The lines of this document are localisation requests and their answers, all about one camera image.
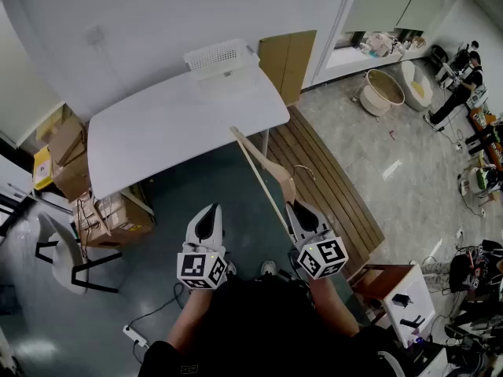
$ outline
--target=wooden hanger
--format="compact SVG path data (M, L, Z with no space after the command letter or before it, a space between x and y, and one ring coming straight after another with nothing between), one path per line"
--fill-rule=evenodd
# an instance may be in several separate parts
M296 184L291 174L281 165L269 161L235 126L230 130L236 139L260 162L260 164L271 174L280 184L283 198L286 203L293 203L296 200Z

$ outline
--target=wooden slat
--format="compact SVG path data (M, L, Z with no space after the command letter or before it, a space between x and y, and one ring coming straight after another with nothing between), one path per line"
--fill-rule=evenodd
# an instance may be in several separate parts
M358 230L356 230L353 222L351 222L351 220L347 216L346 211L342 208L340 202L334 196L332 190L326 183L325 179L318 173L318 170L314 166L310 157L303 150L300 143L296 140L296 138L293 136L293 134L290 132L287 126L278 126L276 127L276 131L284 138L286 144L294 152L294 155L296 156L297 159L297 163L310 168L314 172L314 176L316 177L316 181L314 184L318 188L318 191L323 195L325 201L332 209L337 220L343 226L344 230L346 231L346 234L350 237L351 242L353 243L353 245L356 247L356 250L360 254L360 257L363 260L368 258L370 251L365 245L362 237L359 235Z
M372 251L376 245L380 244L380 241L378 240L376 233L373 231L372 226L370 226L369 221L363 214L361 208L357 205L353 196L350 194L347 186L339 178L338 174L335 172L330 162L326 159L323 152L321 152L312 137L307 133L306 129L294 115L290 116L290 121L287 123L287 127L296 137L297 141L299 141L302 145L307 155L309 155L311 160L314 162L314 165L330 186L333 194L339 200L340 205L346 211L347 216L353 222L354 227L358 230L358 233L364 240L365 245Z
M270 139L269 139L268 147L269 147L268 155L269 155L269 152L271 152L272 155L274 155L274 157L277 159L277 163L282 165L288 172L293 174L293 165L290 163L290 161L287 159L285 154L281 151L280 147L276 144L276 142L274 141L274 139L272 137L270 137ZM306 187L302 178L298 174L296 174L293 177L293 180L296 183L297 192L302 196L302 201L312 205L315 208L320 209L318 202L313 197L313 195L311 194L308 187ZM333 229L336 232L337 232L337 230L342 229L342 226L340 226L339 222L335 219L335 217L332 217L332 219L334 219L334 221L331 222ZM358 252L356 252L355 250L352 250L351 252L353 252L353 254L355 254L358 257ZM351 254L349 254L349 256L350 256L350 258L344 267L348 271L347 277L353 275L359 268L359 265L356 264L354 261L354 257Z
M299 109L297 109L295 106L290 106L288 109L289 109L291 115L294 115L300 121L300 123L303 125L303 127L306 129L306 131L309 133L309 135L314 140L316 145L320 148L321 152L323 152L323 154L325 155L325 158L330 162L330 164L332 165L335 172L337 172L339 178L346 185L347 190L353 196L353 199L356 201L357 205L362 210L362 213L365 215L367 221L369 222L370 226L372 227L372 230L376 234L377 242L379 242L379 243L375 243L375 247L377 247L380 243L382 243L384 241L384 234L380 230L380 227L378 226L378 224L377 224L376 220L374 219L374 217L372 216L372 214L370 214L369 209L367 208L363 199L360 197L360 195L356 191L356 188L353 186L353 184L349 180L349 177L346 175L346 173L344 172L342 167L340 167L340 165L337 163L336 159L333 157L332 153L326 147L325 143L316 134L313 127L304 119L302 114L299 112Z
M270 139L272 139L277 144L279 149L283 152L283 154L291 164L299 163L296 154L291 150L286 141L276 130L270 131ZM310 175L307 174L307 172L298 172L296 176L298 176L303 181L304 185L307 187L311 195L314 197L316 207L319 208L321 212L323 212L325 215L328 215L327 218L333 219L332 225L334 231L336 232L337 235L342 237L344 244L346 245L348 254L350 255L351 259L358 268L363 262L366 262L369 259L368 251L359 251L353 244L347 244L352 241L350 240L350 237L347 234L347 230L341 225L340 220L333 213L333 210L330 207L329 203L327 202L326 198L323 196L323 194L321 194L320 190L313 182Z

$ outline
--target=white chair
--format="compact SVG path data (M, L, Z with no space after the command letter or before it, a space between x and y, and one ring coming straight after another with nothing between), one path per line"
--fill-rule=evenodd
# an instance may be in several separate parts
M415 66L412 61L400 63L397 81L406 96L406 103L412 109L422 112L431 105L433 90L430 87L430 82L421 69Z
M122 253L109 255L105 258L100 258L96 261L87 260L84 262L80 251L79 242L73 235L58 221L52 219L45 212L39 214L40 232L35 250L35 257L53 265L53 275L56 280L66 287L69 291L77 295L83 295L87 289L96 291L104 291L110 293L118 293L119 290L112 287L104 287L101 285L91 284L88 281L89 269L97 265L110 262L122 256ZM49 238L57 233L61 240L49 241ZM40 250L44 247L54 247L53 257L49 258L40 254ZM77 280L77 273L84 280Z

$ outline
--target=extension cord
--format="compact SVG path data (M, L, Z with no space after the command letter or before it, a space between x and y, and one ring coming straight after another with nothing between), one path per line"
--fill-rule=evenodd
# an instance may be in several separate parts
M129 325L124 325L123 333L126 334L128 337L130 337L133 341L135 341L138 346L141 347L148 346L147 340L143 336L138 334L134 330L134 328L130 327Z

